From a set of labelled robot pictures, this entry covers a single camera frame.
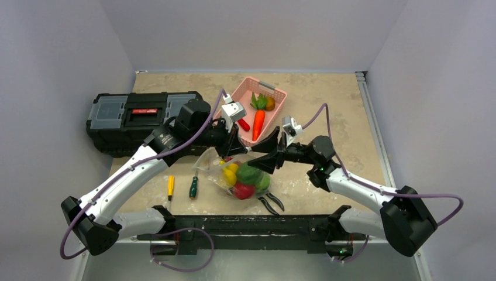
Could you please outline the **yellow banana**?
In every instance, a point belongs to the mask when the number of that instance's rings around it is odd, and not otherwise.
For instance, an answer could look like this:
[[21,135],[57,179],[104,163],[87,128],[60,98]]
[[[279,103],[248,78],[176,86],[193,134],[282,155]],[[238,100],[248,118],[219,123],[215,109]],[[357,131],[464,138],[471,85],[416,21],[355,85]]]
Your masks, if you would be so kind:
[[227,162],[221,160],[220,164],[222,166],[222,173],[223,174],[229,174],[229,173],[236,174],[237,170],[239,169],[239,162],[227,163]]

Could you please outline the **green bell pepper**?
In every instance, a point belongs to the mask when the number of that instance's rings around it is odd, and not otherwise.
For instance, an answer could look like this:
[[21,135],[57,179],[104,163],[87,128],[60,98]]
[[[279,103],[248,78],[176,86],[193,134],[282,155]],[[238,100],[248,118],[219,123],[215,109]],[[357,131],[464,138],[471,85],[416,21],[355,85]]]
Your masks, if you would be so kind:
[[263,176],[263,172],[258,168],[251,167],[247,163],[239,166],[236,172],[238,182],[245,185],[255,185]]

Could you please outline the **green striped watermelon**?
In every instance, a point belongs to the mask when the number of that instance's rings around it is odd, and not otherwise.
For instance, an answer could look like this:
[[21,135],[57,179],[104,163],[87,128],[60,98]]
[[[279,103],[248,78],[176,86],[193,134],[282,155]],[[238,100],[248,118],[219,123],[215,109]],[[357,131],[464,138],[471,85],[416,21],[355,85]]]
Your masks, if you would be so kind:
[[263,173],[260,180],[255,184],[256,193],[265,192],[270,187],[270,184],[270,175],[267,173]]

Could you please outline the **clear dotted zip top bag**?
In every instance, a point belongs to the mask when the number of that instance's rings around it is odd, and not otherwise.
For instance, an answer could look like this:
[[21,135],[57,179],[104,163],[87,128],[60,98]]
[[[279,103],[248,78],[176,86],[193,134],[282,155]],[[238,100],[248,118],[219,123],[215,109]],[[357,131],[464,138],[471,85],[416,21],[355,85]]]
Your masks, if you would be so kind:
[[207,149],[193,168],[204,174],[224,193],[238,200],[262,197],[270,193],[271,176],[248,165],[252,154],[220,157],[213,148]]

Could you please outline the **red apple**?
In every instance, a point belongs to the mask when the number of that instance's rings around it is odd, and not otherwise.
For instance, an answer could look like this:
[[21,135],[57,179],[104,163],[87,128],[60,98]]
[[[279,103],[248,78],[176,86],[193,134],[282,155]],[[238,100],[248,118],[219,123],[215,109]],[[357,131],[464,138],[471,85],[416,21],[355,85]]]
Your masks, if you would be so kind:
[[233,187],[232,194],[239,200],[245,200],[252,197],[255,191],[254,185],[237,182]]

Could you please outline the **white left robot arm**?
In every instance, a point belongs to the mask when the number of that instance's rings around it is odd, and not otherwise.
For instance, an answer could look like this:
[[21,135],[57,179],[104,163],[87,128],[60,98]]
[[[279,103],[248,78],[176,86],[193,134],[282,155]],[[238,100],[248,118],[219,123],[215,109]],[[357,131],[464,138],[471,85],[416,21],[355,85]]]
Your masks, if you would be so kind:
[[119,239],[135,235],[171,237],[174,223],[168,220],[171,214],[165,207],[130,214],[120,214],[118,210],[150,179],[178,159],[193,155],[196,149],[213,147],[222,157],[246,153],[236,125],[245,115],[239,102],[223,105],[219,119],[214,119],[213,109],[204,100],[192,99],[183,104],[179,114],[154,129],[125,165],[104,183],[81,198],[69,196],[61,203],[68,224],[60,245],[61,257],[71,258],[64,252],[71,232],[91,255],[100,255]]

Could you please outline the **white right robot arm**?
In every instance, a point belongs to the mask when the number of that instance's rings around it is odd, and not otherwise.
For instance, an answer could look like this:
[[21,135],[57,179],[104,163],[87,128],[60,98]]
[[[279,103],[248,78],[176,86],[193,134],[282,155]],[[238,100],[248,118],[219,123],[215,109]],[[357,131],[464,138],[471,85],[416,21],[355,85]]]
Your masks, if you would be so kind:
[[412,257],[437,230],[438,224],[415,189],[382,186],[344,172],[333,158],[336,152],[328,136],[319,135],[307,145],[287,143],[285,132],[275,128],[269,137],[252,146],[262,156],[249,166],[274,173],[286,161],[311,165],[307,176],[322,190],[347,197],[365,207],[341,206],[329,216],[328,240],[363,234],[386,240],[401,255]]

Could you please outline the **red chili pepper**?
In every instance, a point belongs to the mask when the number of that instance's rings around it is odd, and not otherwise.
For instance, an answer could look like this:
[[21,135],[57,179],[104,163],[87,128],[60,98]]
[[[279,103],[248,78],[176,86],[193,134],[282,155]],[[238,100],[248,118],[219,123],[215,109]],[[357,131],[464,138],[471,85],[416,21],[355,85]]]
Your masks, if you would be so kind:
[[239,119],[237,122],[245,132],[250,131],[250,125],[243,118]]

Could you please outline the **orange carrot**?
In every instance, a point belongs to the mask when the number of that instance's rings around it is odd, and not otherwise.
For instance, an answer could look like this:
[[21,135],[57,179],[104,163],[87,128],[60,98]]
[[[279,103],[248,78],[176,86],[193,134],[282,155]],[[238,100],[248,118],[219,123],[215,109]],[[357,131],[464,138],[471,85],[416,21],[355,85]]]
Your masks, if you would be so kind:
[[263,129],[265,117],[266,117],[265,110],[258,109],[256,111],[256,113],[254,115],[254,120],[253,120],[253,132],[252,132],[252,141],[253,142],[258,140],[259,136],[261,135],[261,131]]

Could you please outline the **brown kiwi fruit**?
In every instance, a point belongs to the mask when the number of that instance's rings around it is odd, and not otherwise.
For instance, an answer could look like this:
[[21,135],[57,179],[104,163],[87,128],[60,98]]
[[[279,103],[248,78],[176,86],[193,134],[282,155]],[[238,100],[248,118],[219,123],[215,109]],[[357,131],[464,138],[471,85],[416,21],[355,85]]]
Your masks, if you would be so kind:
[[273,97],[266,97],[267,103],[265,106],[266,111],[273,111],[275,108],[275,99]]

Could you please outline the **black plastic toolbox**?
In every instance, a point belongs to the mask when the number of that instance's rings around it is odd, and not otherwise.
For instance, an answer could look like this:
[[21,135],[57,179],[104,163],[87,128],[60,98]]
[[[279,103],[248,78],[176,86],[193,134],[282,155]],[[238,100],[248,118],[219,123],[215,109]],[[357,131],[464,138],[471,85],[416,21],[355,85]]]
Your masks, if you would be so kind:
[[177,116],[196,91],[98,94],[86,121],[86,132],[98,151],[114,158],[133,155],[152,130]]

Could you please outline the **green handled screwdriver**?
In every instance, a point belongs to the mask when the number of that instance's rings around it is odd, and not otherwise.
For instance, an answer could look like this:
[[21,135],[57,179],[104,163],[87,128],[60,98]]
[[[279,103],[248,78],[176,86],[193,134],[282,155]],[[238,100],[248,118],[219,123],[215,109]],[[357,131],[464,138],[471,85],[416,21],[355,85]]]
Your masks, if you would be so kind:
[[195,171],[195,174],[192,178],[190,191],[189,191],[189,198],[192,200],[196,199],[197,193],[198,193],[198,170]]

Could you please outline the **yellow handled screwdriver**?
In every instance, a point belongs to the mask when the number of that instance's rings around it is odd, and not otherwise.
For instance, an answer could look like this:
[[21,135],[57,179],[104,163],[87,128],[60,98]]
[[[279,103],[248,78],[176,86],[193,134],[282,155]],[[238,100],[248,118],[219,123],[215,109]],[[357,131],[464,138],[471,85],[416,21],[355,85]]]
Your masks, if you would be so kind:
[[174,195],[175,177],[170,175],[167,181],[167,201],[170,203]]

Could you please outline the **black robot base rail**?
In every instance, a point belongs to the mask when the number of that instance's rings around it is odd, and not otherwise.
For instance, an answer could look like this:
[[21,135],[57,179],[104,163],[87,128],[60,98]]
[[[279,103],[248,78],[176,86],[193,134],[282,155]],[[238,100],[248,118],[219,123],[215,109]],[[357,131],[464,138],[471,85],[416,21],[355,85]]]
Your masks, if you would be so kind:
[[351,256],[353,242],[364,234],[350,234],[333,214],[319,215],[171,215],[158,234],[141,234],[140,241],[167,241],[174,253],[195,255],[200,249],[249,251],[305,251],[308,254]]

